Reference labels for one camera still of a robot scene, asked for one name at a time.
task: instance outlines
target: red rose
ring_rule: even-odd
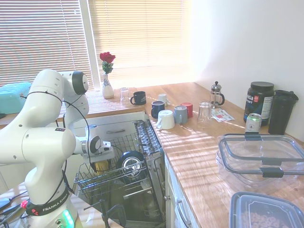
[[[115,56],[111,55],[110,52],[100,53],[99,57],[102,61],[107,63],[112,63],[113,60],[115,59]]]

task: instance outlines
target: drinking glass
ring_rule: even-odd
[[[129,88],[121,88],[120,89],[120,104],[123,106],[130,106],[130,96],[129,96]]]
[[[198,126],[210,127],[212,104],[209,102],[201,102],[199,105]]]

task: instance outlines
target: light blue mug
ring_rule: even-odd
[[[177,124],[185,124],[188,121],[186,106],[179,105],[174,108],[174,121]]]

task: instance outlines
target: red mug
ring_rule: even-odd
[[[187,107],[188,118],[193,117],[193,104],[191,104],[189,102],[184,102],[184,103],[181,103],[181,105]]]

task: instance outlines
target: soda can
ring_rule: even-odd
[[[262,124],[260,114],[251,113],[247,117],[245,132],[259,132]]]

